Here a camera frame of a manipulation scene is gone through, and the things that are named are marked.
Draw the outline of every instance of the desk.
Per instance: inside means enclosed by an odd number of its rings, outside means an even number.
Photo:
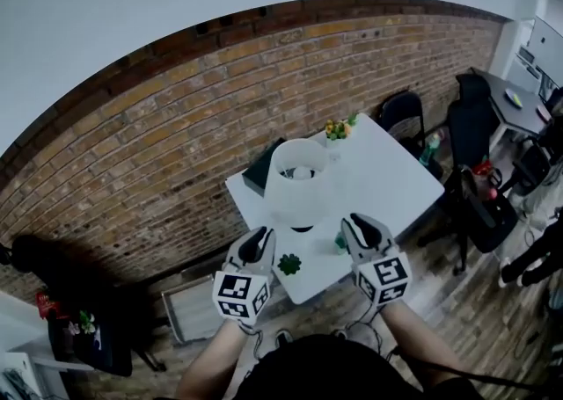
[[[311,139],[324,143],[324,132]],[[398,236],[443,194],[443,186],[430,172],[363,113],[352,134],[340,143],[340,160],[331,162],[329,171],[333,207],[306,233],[276,223],[262,197],[245,185],[242,171],[226,181],[249,229],[263,225],[275,229],[274,273],[295,304],[350,273],[352,259],[347,253],[339,255],[334,244],[343,217],[353,212],[369,215]],[[285,275],[277,267],[282,255],[290,253],[302,261],[295,275]]]
[[[504,135],[507,129],[513,129],[519,133],[538,137],[545,129],[547,124],[537,115],[536,108],[543,106],[542,99],[531,92],[527,92],[509,81],[491,75],[479,69],[472,69],[477,75],[481,75],[491,88],[491,103],[494,112],[501,121],[501,124],[491,136],[489,150],[492,150]],[[518,109],[513,106],[506,98],[504,91],[511,89],[518,95],[523,108]]]

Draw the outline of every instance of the black pants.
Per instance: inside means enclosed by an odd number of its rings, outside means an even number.
[[[503,267],[502,280],[505,283],[516,280],[522,275],[522,284],[529,286],[544,280],[552,273],[563,267],[563,221],[559,219],[545,230],[545,233],[522,255]],[[534,270],[525,272],[536,260],[549,253],[542,265]]]

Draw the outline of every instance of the white table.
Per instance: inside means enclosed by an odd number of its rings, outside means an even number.
[[[324,133],[311,139],[324,142]],[[374,217],[399,235],[443,194],[443,186],[366,114],[359,114],[352,134],[340,145],[340,160],[331,163],[333,207],[306,233],[276,223],[262,197],[245,185],[242,171],[226,181],[249,229],[275,229],[274,273],[295,304],[309,300],[350,273],[352,259],[338,254],[334,238],[340,221],[351,213]],[[295,275],[277,265],[284,254],[302,261]]]

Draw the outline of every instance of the small plant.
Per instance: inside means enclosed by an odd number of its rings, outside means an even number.
[[[346,139],[350,136],[352,132],[352,127],[358,121],[358,114],[352,113],[348,116],[347,123],[343,120],[334,122],[333,120],[328,120],[325,125],[326,137],[331,141],[336,141],[337,139]]]
[[[283,255],[278,268],[286,275],[295,275],[301,269],[301,259],[293,253]]]
[[[94,326],[94,315],[88,314],[85,311],[80,311],[80,328],[84,334],[92,334],[95,332],[96,327]]]

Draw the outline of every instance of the wire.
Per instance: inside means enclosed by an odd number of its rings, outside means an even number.
[[[383,308],[385,308],[385,306],[386,306],[386,305],[384,305],[384,306],[382,306],[381,308],[377,309],[376,312],[374,313],[374,315],[371,317],[371,319],[370,319],[368,322],[363,322],[363,321],[362,321],[363,318],[364,318],[365,316],[367,316],[368,313],[369,313],[369,312],[371,311],[371,309],[373,308],[373,304],[370,304],[369,307],[368,307],[368,309],[366,310],[366,312],[364,312],[364,313],[362,314],[362,316],[361,316],[359,319],[354,320],[353,322],[348,323],[348,324],[344,327],[344,329],[345,329],[346,331],[348,331],[348,330],[350,330],[353,326],[358,325],[358,324],[367,326],[370,330],[373,331],[373,334],[374,334],[374,336],[376,337],[377,353],[380,354],[380,355],[381,355],[381,347],[383,346],[384,340],[383,340],[383,338],[381,337],[381,335],[377,332],[377,330],[373,327],[372,323],[373,323],[373,321],[376,319],[377,315],[383,310]]]
[[[262,341],[264,340],[264,332],[262,330],[248,330],[243,326],[239,325],[239,328],[243,331],[243,333],[246,336],[258,336],[256,338],[256,344],[254,344],[254,351],[253,351],[253,355],[254,355],[254,359],[256,361],[260,361],[261,357],[258,353],[258,350],[260,349],[260,346],[262,345]]]
[[[397,345],[397,346],[396,346],[395,348],[393,348],[389,353],[387,353],[387,356],[385,357],[385,360],[386,360],[387,362],[391,362],[391,357],[392,357],[393,355],[395,355],[395,354],[398,354],[398,351],[399,351],[399,349],[398,349],[398,345]]]
[[[471,374],[469,372],[464,372],[463,370],[457,370],[452,367],[443,366],[442,364],[435,364],[434,362],[428,362],[419,360],[418,358],[414,358],[413,356],[406,355],[402,353],[400,350],[398,351],[398,355],[405,360],[407,363],[414,363],[419,364],[421,366],[425,366],[428,368],[433,368],[434,370],[440,370],[442,372],[449,372],[450,374],[459,375],[464,378],[468,378],[470,380],[475,380],[476,382],[484,382],[488,384],[497,384],[499,386],[507,386],[509,388],[517,388],[517,389],[526,389],[531,392],[538,392],[538,393],[546,393],[547,387],[540,384],[527,384],[523,382],[513,382],[512,380],[508,380],[506,378],[498,378],[496,376],[491,375],[478,375],[478,374]]]
[[[531,229],[530,220],[529,220],[530,218],[526,214],[525,202],[526,199],[523,200],[524,209],[522,211],[522,215],[526,220],[524,220],[520,215],[518,215],[518,221],[522,222],[526,227],[526,230],[524,231],[524,242],[526,243],[526,245],[528,245],[528,248],[530,248],[536,242],[536,237],[534,236],[534,232]],[[528,236],[531,236],[531,244],[528,240]]]

